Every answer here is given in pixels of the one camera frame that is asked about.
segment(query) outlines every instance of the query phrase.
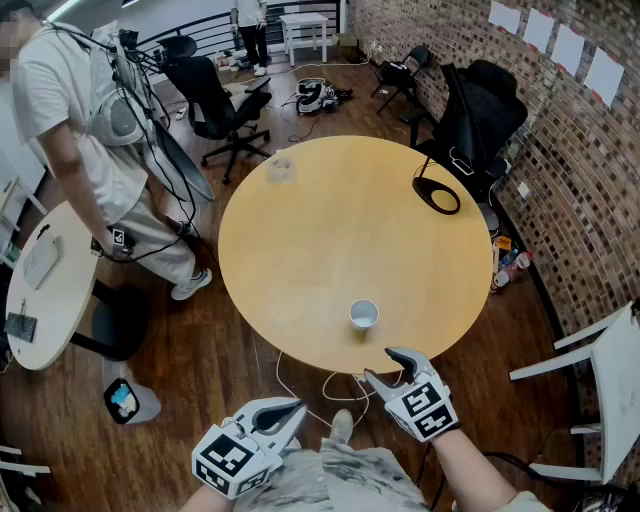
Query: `white sneaker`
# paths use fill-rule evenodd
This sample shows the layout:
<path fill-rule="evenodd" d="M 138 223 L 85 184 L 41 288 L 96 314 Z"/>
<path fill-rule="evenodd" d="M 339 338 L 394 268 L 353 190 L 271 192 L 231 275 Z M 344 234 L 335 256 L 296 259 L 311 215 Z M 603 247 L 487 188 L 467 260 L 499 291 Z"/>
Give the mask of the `white sneaker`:
<path fill-rule="evenodd" d="M 333 417 L 329 439 L 338 444 L 348 444 L 351 434 L 353 434 L 353 416 L 346 409 L 341 409 Z"/>
<path fill-rule="evenodd" d="M 171 290 L 171 298 L 173 300 L 187 300 L 200 288 L 207 286 L 213 279 L 213 273 L 206 268 L 200 274 L 200 277 L 191 279 L 189 284 L 177 284 Z"/>

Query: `black office chair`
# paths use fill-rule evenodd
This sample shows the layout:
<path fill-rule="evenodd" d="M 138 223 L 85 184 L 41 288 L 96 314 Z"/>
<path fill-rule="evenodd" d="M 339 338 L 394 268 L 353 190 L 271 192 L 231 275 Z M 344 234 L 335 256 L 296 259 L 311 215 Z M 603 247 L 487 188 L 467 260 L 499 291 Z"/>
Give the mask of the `black office chair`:
<path fill-rule="evenodd" d="M 261 92 L 270 78 L 264 77 L 251 84 L 245 93 L 251 96 L 244 101 L 238 110 L 233 107 L 227 91 L 222 87 L 216 74 L 213 62 L 207 57 L 189 57 L 169 60 L 162 66 L 162 71 L 189 102 L 189 122 L 196 135 L 209 140 L 228 139 L 228 144 L 202 157 L 202 166 L 207 166 L 207 159 L 231 151 L 227 172 L 222 183 L 230 182 L 229 174 L 240 151 L 248 151 L 269 158 L 271 155 L 251 146 L 249 143 L 264 137 L 265 142 L 271 138 L 269 130 L 253 133 L 248 137 L 240 137 L 238 130 L 250 120 L 260 118 L 260 110 L 269 103 L 271 94 Z M 197 109 L 203 120 L 196 118 Z"/>
<path fill-rule="evenodd" d="M 528 112 L 516 97 L 516 79 L 496 64 L 477 60 L 466 69 L 456 70 L 453 64 L 441 69 L 449 100 L 433 139 L 417 144 L 420 120 L 431 117 L 426 110 L 418 109 L 401 119 L 411 126 L 411 147 L 451 172 L 480 202 L 505 174 L 507 164 L 496 155 Z"/>

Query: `person's right hand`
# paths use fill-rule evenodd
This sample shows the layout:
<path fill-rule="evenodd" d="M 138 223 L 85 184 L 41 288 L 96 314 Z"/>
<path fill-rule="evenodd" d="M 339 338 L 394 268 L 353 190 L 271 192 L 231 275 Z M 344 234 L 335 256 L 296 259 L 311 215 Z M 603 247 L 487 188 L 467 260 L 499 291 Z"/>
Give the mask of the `person's right hand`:
<path fill-rule="evenodd" d="M 113 256 L 113 234 L 111 231 L 105 228 L 104 232 L 100 233 L 100 236 L 96 236 L 95 239 L 107 256 Z"/>

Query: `human arm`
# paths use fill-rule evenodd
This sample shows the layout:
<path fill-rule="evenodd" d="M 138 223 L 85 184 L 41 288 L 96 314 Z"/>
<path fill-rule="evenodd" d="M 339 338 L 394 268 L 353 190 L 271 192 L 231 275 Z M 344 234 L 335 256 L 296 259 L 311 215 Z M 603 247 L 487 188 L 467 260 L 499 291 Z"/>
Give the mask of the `human arm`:
<path fill-rule="evenodd" d="M 107 254 L 113 252 L 111 233 L 98 208 L 84 161 L 69 123 L 64 121 L 38 137 L 51 172 L 80 220 Z"/>
<path fill-rule="evenodd" d="M 191 496 L 179 512 L 231 512 L 231 510 L 233 510 L 233 501 L 205 485 Z"/>
<path fill-rule="evenodd" d="M 461 512 L 494 512 L 518 494 L 460 430 L 432 439 Z"/>

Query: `paper sheet on wall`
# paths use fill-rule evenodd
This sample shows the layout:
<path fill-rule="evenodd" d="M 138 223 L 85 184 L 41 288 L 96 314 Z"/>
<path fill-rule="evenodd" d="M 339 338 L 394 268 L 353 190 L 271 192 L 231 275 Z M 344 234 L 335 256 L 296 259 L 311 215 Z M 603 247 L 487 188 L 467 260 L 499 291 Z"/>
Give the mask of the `paper sheet on wall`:
<path fill-rule="evenodd" d="M 571 30 L 566 25 L 560 25 L 556 45 L 551 54 L 551 60 L 563 68 L 567 73 L 575 76 L 578 71 L 580 59 L 582 59 L 582 49 L 584 48 L 584 37 Z"/>
<path fill-rule="evenodd" d="M 597 48 L 584 85 L 610 107 L 618 92 L 623 74 L 624 68 L 600 48 Z"/>
<path fill-rule="evenodd" d="M 524 42 L 540 53 L 545 53 L 555 21 L 537 9 L 531 9 L 527 28 L 524 31 Z"/>
<path fill-rule="evenodd" d="M 508 32 L 515 34 L 518 32 L 518 26 L 520 25 L 520 11 L 502 5 L 500 2 L 491 2 L 489 23 L 503 27 Z"/>

